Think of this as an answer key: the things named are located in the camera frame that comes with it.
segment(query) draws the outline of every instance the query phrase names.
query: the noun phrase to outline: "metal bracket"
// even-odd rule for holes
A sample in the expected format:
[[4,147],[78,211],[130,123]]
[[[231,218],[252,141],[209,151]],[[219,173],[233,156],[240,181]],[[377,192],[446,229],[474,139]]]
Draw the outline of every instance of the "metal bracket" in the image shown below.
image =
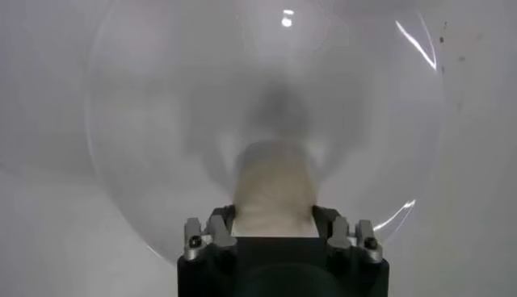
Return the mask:
[[355,226],[355,237],[357,246],[365,252],[367,262],[382,262],[382,246],[375,238],[371,221],[360,220]]
[[183,256],[187,261],[197,259],[206,247],[201,234],[201,223],[197,218],[190,218],[184,227],[185,245]]
[[220,215],[213,215],[208,219],[207,232],[212,236],[212,243],[218,248],[230,249],[237,244],[237,239],[230,235]]
[[347,219],[342,216],[338,216],[332,223],[332,237],[326,242],[332,248],[348,250],[352,246],[348,239],[348,233]]

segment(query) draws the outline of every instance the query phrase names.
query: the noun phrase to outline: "gray background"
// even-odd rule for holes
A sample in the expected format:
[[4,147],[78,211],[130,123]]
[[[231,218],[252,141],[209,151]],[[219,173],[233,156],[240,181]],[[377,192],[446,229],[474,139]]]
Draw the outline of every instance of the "gray background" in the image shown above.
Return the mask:
[[[175,294],[173,267],[132,231],[90,164],[81,82],[106,6],[0,2],[2,296]],[[513,296],[517,7],[418,7],[445,40],[446,130],[426,199],[386,246],[392,293]]]

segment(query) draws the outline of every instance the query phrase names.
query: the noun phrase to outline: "white wall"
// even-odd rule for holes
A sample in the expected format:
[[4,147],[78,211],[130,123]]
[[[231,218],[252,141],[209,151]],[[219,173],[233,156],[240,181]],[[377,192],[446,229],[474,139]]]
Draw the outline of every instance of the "white wall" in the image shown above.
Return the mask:
[[[0,2],[1,296],[174,295],[173,268],[93,180],[80,90],[106,6]],[[393,293],[514,296],[517,5],[428,1],[422,14],[444,38],[447,128],[426,198],[386,247]]]

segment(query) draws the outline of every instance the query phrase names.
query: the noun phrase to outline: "clear plastic dome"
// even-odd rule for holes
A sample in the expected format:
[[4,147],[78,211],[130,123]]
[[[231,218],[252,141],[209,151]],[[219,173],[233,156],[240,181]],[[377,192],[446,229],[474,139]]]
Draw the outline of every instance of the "clear plastic dome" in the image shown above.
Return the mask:
[[422,198],[443,112],[433,42],[406,3],[114,2],[90,55],[86,129],[128,222],[175,261],[186,219],[231,204],[238,154],[295,136],[318,204],[387,240]]

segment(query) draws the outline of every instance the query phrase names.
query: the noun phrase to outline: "bolt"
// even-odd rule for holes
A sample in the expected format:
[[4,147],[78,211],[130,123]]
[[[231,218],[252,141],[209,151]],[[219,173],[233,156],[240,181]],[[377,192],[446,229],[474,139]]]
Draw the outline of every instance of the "bolt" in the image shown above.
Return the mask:
[[188,246],[192,249],[199,248],[203,244],[203,239],[199,235],[194,235],[191,237],[191,239],[188,241]]
[[377,243],[377,240],[373,237],[367,237],[365,240],[364,240],[364,247],[366,249],[377,249],[377,246],[379,244]]

